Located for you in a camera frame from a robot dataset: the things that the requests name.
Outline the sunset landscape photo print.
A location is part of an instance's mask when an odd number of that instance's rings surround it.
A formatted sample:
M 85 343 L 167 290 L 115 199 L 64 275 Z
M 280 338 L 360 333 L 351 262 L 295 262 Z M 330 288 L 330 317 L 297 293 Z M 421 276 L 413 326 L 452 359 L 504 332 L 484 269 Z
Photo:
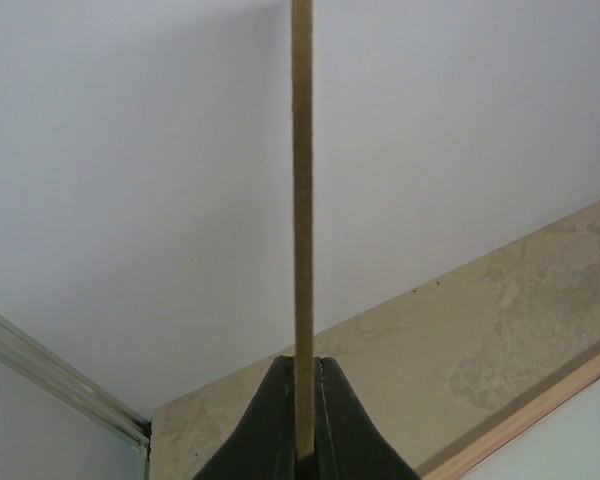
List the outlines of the sunset landscape photo print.
M 471 470 L 468 479 L 600 479 L 600 379 Z

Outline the brown cardboard backing board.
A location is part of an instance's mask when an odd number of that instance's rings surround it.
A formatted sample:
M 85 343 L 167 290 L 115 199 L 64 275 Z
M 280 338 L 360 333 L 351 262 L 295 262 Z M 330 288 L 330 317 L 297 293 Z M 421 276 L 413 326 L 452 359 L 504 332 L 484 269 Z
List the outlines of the brown cardboard backing board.
M 315 451 L 313 301 L 313 2 L 291 2 L 295 445 L 297 464 Z

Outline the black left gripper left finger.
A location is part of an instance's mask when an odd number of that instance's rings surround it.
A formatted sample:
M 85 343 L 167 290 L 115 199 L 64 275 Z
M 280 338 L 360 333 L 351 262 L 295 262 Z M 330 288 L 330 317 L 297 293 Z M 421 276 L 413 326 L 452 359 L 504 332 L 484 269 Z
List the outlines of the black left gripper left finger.
M 234 431 L 197 479 L 295 477 L 294 361 L 274 359 Z

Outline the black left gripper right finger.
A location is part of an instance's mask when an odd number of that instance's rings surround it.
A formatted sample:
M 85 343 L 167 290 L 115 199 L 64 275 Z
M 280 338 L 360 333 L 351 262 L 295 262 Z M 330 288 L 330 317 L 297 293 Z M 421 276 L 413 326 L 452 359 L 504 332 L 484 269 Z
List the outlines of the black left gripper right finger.
M 315 359 L 315 479 L 418 480 L 376 429 L 338 362 Z

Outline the pink wooden picture frame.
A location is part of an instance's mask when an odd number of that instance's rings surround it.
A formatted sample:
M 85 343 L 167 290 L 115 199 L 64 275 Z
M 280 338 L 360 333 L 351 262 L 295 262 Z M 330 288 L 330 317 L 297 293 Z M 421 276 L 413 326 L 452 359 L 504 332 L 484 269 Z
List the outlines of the pink wooden picture frame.
M 600 379 L 600 342 L 581 352 L 417 468 L 425 480 L 461 479 Z

